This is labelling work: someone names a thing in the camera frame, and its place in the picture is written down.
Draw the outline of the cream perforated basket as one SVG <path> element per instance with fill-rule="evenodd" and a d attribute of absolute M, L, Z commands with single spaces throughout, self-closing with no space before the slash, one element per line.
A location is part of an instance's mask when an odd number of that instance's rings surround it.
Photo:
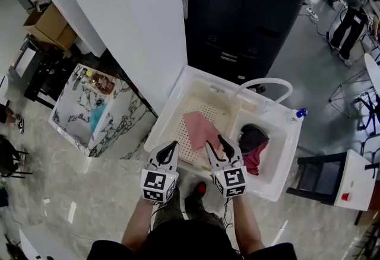
<path fill-rule="evenodd" d="M 184 115 L 198 112 L 210 121 L 219 133 L 230 137 L 241 106 L 240 99 L 230 98 L 227 93 L 200 81 L 193 82 L 166 128 L 168 139 L 179 143 L 179 158 L 196 168 L 210 171 L 211 165 L 205 148 L 201 147 L 195 151 L 191 147 Z"/>

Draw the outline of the marble pattern sink cabinet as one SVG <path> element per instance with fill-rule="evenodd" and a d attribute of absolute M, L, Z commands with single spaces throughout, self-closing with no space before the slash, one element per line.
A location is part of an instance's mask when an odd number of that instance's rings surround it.
<path fill-rule="evenodd" d="M 115 83 L 110 95 L 94 89 L 85 76 L 76 90 L 75 79 L 81 69 L 99 72 Z M 106 108 L 93 133 L 90 131 L 90 115 L 97 107 Z M 135 125 L 151 116 L 150 110 L 133 92 L 127 82 L 107 75 L 96 69 L 77 64 L 59 95 L 49 123 L 68 142 L 87 157 L 99 157 L 110 148 L 118 138 Z"/>

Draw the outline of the black metal table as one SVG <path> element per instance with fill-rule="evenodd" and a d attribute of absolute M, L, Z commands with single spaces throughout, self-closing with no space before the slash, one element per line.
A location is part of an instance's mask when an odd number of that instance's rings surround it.
<path fill-rule="evenodd" d="M 74 68 L 65 52 L 28 34 L 9 75 L 25 98 L 53 109 Z"/>

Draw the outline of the chrome faucet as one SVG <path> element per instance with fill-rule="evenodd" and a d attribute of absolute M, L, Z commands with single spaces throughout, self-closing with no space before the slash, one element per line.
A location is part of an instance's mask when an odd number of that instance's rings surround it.
<path fill-rule="evenodd" d="M 87 68 L 83 67 L 75 79 L 73 89 L 76 90 L 81 80 L 86 76 Z"/>

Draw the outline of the white slotted panel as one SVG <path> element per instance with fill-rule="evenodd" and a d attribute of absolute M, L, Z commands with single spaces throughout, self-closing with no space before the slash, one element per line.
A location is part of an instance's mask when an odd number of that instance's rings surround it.
<path fill-rule="evenodd" d="M 43 226 L 19 229 L 21 249 L 28 260 L 56 260 L 53 241 Z"/>

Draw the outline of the dark grey cloth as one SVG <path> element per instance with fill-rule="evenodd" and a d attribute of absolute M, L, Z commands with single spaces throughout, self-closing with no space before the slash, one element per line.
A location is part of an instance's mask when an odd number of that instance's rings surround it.
<path fill-rule="evenodd" d="M 261 128 L 249 123 L 240 129 L 237 140 L 242 154 L 247 155 L 268 142 L 270 138 Z"/>

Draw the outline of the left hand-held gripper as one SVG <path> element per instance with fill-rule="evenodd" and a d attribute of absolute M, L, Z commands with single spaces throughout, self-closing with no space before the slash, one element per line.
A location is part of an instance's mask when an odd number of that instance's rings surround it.
<path fill-rule="evenodd" d="M 168 141 L 149 154 L 148 165 L 141 171 L 141 197 L 165 204 L 173 195 L 179 176 L 177 172 L 179 143 Z"/>

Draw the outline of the person's left forearm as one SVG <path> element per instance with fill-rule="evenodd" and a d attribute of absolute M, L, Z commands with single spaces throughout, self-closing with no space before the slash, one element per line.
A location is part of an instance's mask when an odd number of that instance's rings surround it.
<path fill-rule="evenodd" d="M 133 253 L 137 253 L 147 240 L 153 206 L 152 201 L 140 198 L 125 229 L 121 243 Z"/>

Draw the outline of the white side table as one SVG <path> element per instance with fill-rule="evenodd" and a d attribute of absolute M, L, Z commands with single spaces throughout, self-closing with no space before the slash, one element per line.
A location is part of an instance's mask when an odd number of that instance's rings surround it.
<path fill-rule="evenodd" d="M 379 169 L 365 170 L 373 164 L 354 150 L 326 156 L 304 157 L 297 160 L 300 178 L 291 195 L 318 201 L 322 204 L 367 211 Z M 341 200 L 341 195 L 351 193 L 351 200 Z"/>

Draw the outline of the round white table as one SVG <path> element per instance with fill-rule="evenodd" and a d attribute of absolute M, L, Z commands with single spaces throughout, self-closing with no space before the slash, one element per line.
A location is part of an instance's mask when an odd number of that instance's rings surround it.
<path fill-rule="evenodd" d="M 364 54 L 362 60 L 364 68 L 339 84 L 327 101 L 335 110 L 349 119 L 353 116 L 351 103 L 355 102 L 357 98 L 362 98 L 366 93 L 368 93 L 370 99 L 376 96 L 380 97 L 380 61 L 376 61 L 369 53 Z M 350 88 L 361 83 L 367 89 L 359 94 L 349 93 Z"/>

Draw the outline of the large black copier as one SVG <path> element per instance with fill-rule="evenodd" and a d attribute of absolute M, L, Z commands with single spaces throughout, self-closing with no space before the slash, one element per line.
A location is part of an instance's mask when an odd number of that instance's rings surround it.
<path fill-rule="evenodd" d="M 304 0 L 188 0 L 188 65 L 236 84 L 265 77 Z"/>

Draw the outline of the blue-capped soap pump bottle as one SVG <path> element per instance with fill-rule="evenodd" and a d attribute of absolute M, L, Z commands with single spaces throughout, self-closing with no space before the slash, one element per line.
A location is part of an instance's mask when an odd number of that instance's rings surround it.
<path fill-rule="evenodd" d="M 295 123 L 298 121 L 303 121 L 303 118 L 306 117 L 307 115 L 308 115 L 308 111 L 306 108 L 301 108 L 298 110 L 293 109 L 287 114 L 287 122 Z"/>

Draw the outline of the pink cloth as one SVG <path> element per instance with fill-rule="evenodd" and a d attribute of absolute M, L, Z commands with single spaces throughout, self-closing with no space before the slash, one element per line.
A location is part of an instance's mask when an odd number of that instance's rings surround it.
<path fill-rule="evenodd" d="M 192 151 L 204 148 L 207 141 L 211 143 L 215 150 L 219 150 L 221 144 L 218 135 L 220 135 L 220 132 L 203 114 L 194 111 L 185 113 L 183 118 Z"/>

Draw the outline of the person's right shoe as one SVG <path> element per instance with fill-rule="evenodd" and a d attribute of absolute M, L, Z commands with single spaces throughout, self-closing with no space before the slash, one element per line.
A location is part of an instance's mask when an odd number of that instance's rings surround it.
<path fill-rule="evenodd" d="M 199 182 L 195 185 L 194 190 L 192 191 L 192 194 L 195 195 L 197 198 L 203 198 L 207 191 L 207 185 L 205 182 Z"/>

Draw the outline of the red cloth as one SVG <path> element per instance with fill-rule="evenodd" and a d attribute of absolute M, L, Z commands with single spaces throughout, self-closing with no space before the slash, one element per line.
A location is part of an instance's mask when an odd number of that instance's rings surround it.
<path fill-rule="evenodd" d="M 260 165 L 260 154 L 266 149 L 268 141 L 262 143 L 258 148 L 253 150 L 249 154 L 243 155 L 244 165 L 246 166 L 247 172 L 258 176 L 259 175 L 259 165 Z"/>

